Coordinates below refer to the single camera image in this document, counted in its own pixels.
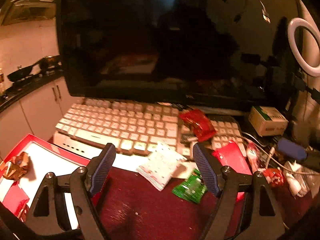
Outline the dark red cookie packet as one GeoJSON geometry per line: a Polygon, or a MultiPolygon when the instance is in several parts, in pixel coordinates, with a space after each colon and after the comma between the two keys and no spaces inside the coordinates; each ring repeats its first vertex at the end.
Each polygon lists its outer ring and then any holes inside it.
{"type": "Polygon", "coordinates": [[[270,187],[280,187],[284,185],[283,173],[277,168],[267,168],[263,171],[263,175],[270,187]]]}

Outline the black computer monitor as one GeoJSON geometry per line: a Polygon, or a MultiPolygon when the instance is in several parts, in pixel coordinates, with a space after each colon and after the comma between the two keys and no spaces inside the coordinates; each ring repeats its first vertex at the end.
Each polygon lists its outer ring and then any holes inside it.
{"type": "Polygon", "coordinates": [[[73,96],[281,107],[301,14],[299,0],[57,0],[56,27],[73,96]]]}

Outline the blue black cylindrical device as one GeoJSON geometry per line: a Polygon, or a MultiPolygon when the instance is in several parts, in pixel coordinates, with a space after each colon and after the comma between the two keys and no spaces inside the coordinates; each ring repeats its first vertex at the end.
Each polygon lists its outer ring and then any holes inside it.
{"type": "Polygon", "coordinates": [[[307,151],[302,146],[285,138],[278,141],[276,151],[289,160],[319,172],[319,152],[307,151]]]}

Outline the white pink Lotso packet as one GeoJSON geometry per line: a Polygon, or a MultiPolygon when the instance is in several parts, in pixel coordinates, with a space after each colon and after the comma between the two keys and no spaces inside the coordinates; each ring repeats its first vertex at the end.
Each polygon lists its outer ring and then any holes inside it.
{"type": "Polygon", "coordinates": [[[158,191],[162,191],[185,161],[187,158],[172,150],[169,145],[158,142],[155,149],[148,155],[147,161],[139,165],[136,171],[158,191]]]}

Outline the white green medicine box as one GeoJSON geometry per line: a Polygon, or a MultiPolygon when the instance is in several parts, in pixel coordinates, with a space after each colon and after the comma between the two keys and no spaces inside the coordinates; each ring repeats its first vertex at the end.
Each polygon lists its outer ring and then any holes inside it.
{"type": "Polygon", "coordinates": [[[253,106],[248,120],[260,137],[283,135],[288,121],[274,107],[253,106]]]}

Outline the large red snack packet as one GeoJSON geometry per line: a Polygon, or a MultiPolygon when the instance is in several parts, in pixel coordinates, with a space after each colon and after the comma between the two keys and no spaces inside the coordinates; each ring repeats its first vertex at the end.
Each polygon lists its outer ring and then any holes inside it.
{"type": "Polygon", "coordinates": [[[219,172],[222,167],[229,166],[239,175],[240,182],[247,184],[252,182],[252,172],[236,142],[228,142],[222,148],[213,150],[211,155],[220,164],[220,168],[218,168],[219,172]]]}

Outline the white red striped packet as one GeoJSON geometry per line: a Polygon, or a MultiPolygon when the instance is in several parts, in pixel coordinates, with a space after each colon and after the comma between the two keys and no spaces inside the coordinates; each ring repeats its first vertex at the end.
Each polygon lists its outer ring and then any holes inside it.
{"type": "Polygon", "coordinates": [[[251,166],[252,172],[259,171],[260,169],[260,160],[259,160],[259,151],[253,142],[249,142],[246,148],[246,155],[251,166]]]}

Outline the small red packet on keyboard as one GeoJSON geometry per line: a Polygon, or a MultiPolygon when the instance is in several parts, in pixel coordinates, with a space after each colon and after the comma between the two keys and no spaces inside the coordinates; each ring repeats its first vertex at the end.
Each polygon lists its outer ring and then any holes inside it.
{"type": "Polygon", "coordinates": [[[199,142],[204,142],[216,135],[216,129],[203,111],[193,109],[179,115],[180,119],[191,126],[199,142]]]}

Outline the green candy wrapper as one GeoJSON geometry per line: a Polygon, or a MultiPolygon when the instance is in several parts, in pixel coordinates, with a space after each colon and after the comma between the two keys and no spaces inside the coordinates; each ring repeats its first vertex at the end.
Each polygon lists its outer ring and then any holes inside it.
{"type": "Polygon", "coordinates": [[[193,169],[190,176],[181,184],[172,189],[172,193],[184,200],[200,204],[203,195],[207,192],[199,170],[193,169]]]}

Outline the white mechanical keyboard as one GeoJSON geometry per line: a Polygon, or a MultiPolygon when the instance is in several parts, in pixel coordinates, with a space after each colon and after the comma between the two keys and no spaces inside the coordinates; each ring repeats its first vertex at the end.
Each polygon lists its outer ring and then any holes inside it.
{"type": "Polygon", "coordinates": [[[192,161],[197,137],[179,114],[168,103],[81,98],[56,124],[53,142],[88,159],[107,143],[120,154],[148,155],[162,142],[192,161]]]}

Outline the black frying pan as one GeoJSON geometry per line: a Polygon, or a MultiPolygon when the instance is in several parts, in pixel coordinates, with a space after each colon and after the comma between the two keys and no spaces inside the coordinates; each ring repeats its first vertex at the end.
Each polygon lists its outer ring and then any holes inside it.
{"type": "Polygon", "coordinates": [[[40,60],[30,66],[27,66],[27,67],[19,66],[16,71],[7,75],[8,80],[10,82],[17,82],[22,79],[25,79],[26,77],[28,77],[31,74],[31,72],[33,70],[33,66],[37,65],[39,62],[40,62],[40,60]]]}

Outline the white cabinet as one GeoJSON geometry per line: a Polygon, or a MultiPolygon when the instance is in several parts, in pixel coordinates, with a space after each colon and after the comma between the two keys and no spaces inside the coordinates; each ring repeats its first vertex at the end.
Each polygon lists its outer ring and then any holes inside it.
{"type": "Polygon", "coordinates": [[[70,96],[61,77],[25,95],[1,112],[1,159],[28,134],[48,141],[55,125],[73,103],[82,98],[70,96]]]}

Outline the gold brown candy wrapper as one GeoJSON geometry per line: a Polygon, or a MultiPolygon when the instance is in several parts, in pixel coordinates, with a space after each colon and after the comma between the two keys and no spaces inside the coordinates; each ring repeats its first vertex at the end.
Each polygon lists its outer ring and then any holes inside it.
{"type": "Polygon", "coordinates": [[[7,162],[3,161],[1,163],[2,176],[8,180],[20,180],[29,171],[29,161],[30,158],[27,152],[21,152],[7,162]]]}

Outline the white charger plug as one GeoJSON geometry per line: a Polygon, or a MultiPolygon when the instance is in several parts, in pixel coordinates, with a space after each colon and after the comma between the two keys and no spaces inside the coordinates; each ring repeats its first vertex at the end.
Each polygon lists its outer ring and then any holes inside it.
{"type": "Polygon", "coordinates": [[[291,192],[291,194],[295,197],[295,196],[298,196],[298,197],[301,197],[301,190],[302,190],[302,187],[299,183],[299,181],[290,173],[287,173],[285,175],[286,177],[286,180],[287,180],[287,183],[289,185],[289,190],[291,192]]]}

